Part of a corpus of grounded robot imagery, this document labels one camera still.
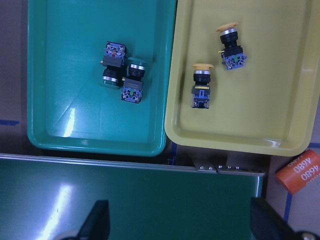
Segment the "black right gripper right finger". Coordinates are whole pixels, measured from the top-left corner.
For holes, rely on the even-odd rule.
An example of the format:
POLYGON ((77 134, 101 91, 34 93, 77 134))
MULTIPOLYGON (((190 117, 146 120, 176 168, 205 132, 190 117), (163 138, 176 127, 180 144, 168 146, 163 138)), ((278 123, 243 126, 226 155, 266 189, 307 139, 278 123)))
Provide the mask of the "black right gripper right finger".
POLYGON ((294 230, 262 197, 250 200, 250 230, 256 240, 294 240, 294 230))

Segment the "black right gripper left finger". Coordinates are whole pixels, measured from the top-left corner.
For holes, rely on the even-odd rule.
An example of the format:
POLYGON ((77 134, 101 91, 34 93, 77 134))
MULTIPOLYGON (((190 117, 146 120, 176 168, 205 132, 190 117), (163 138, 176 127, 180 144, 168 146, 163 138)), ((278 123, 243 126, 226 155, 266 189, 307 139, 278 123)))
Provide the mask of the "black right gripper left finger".
POLYGON ((97 200, 78 231, 76 240, 107 240, 110 235, 108 200, 97 200))

